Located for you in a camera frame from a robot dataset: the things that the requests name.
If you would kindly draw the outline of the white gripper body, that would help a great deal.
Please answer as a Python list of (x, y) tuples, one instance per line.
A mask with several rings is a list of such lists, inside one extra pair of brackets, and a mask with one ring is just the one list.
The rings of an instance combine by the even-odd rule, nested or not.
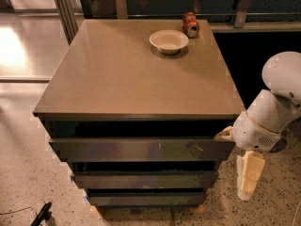
[(270, 152), (280, 141), (281, 134), (270, 132), (259, 126), (243, 111), (233, 124), (232, 138), (240, 149)]

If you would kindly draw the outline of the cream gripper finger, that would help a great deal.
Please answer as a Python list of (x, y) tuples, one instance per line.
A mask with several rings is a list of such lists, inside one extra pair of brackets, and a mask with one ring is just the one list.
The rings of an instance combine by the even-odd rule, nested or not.
[(262, 153), (246, 151), (237, 156), (237, 196), (242, 201), (249, 201), (261, 177), (265, 160)]
[(228, 126), (214, 136), (214, 140), (218, 142), (233, 142), (232, 127)]

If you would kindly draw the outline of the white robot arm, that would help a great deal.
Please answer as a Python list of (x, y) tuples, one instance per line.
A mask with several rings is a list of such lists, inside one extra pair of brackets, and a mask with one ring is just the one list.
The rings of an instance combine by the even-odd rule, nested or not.
[(284, 129), (301, 118), (301, 53), (281, 52), (270, 57), (261, 72), (266, 86), (232, 126), (215, 135), (218, 142), (233, 142), (245, 153), (236, 159), (237, 195), (248, 201), (259, 181), (263, 154), (286, 146)]

